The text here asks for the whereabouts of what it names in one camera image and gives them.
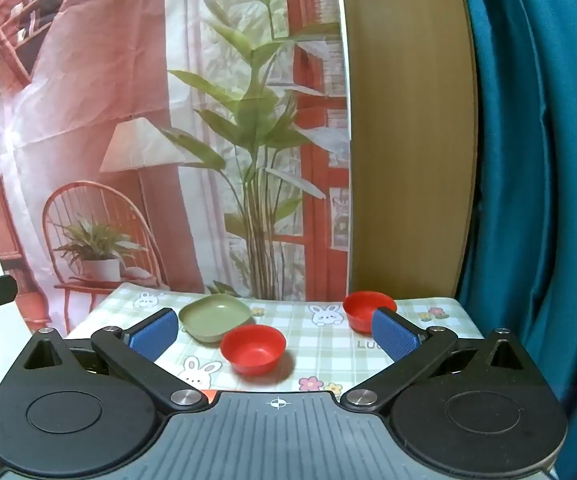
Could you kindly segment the red bowl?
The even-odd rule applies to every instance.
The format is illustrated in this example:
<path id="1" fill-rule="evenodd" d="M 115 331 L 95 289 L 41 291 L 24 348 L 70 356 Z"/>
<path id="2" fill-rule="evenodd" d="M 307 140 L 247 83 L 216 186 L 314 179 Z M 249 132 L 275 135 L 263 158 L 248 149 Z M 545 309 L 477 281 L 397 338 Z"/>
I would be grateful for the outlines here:
<path id="1" fill-rule="evenodd" d="M 220 351 L 232 370 L 243 376 L 269 374 L 286 349 L 284 335 L 272 326 L 242 325 L 223 336 Z"/>
<path id="2" fill-rule="evenodd" d="M 343 301 L 349 326 L 360 334 L 372 333 L 372 316 L 378 308 L 397 310 L 395 300 L 381 292 L 352 292 Z"/>

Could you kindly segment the printed room backdrop cloth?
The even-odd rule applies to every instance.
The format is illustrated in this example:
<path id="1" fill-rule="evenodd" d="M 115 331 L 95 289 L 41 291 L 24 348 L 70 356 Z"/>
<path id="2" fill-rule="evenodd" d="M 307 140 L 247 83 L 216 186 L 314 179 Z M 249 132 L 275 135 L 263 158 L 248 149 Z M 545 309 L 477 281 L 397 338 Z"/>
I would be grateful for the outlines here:
<path id="1" fill-rule="evenodd" d="M 342 0 L 0 0 L 0 265 L 31 330 L 122 284 L 348 289 Z"/>

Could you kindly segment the teal curtain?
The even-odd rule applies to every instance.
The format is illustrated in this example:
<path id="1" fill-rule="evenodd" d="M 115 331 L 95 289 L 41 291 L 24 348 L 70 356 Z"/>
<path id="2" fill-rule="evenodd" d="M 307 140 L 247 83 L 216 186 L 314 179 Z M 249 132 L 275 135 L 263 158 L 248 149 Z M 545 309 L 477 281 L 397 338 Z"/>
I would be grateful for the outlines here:
<path id="1" fill-rule="evenodd" d="M 577 479 L 577 0 L 467 0 L 479 168 L 459 300 L 512 330 L 566 412 Z"/>

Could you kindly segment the green square plate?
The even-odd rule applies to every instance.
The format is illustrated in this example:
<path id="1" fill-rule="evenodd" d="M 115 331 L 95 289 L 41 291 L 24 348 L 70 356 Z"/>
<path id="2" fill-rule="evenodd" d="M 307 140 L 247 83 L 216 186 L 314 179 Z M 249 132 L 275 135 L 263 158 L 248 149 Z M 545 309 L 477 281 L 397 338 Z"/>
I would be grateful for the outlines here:
<path id="1" fill-rule="evenodd" d="M 230 295 L 209 295 L 192 301 L 180 310 L 180 323 L 194 339 L 205 344 L 219 342 L 230 330 L 247 324 L 252 311 Z"/>

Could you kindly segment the checked bunny tablecloth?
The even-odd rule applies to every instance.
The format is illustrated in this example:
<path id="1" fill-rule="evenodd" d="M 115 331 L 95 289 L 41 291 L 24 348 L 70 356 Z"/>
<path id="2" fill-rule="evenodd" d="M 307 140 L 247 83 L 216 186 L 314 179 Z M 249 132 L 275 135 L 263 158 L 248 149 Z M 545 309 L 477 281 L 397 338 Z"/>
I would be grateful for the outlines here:
<path id="1" fill-rule="evenodd" d="M 269 301 L 182 294 L 124 284 L 71 332 L 123 330 L 159 310 L 170 318 L 131 347 L 202 391 L 323 391 L 334 396 L 392 365 L 369 334 L 353 330 L 340 302 Z"/>

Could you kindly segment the wooden headboard panel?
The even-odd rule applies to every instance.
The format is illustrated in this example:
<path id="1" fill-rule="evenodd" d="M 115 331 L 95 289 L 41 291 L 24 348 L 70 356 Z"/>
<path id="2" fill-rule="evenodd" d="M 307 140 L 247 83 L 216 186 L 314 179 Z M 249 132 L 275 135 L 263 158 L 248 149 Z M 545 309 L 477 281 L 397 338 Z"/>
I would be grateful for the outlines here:
<path id="1" fill-rule="evenodd" d="M 465 0 L 344 0 L 351 97 L 349 286 L 453 296 L 477 162 Z"/>

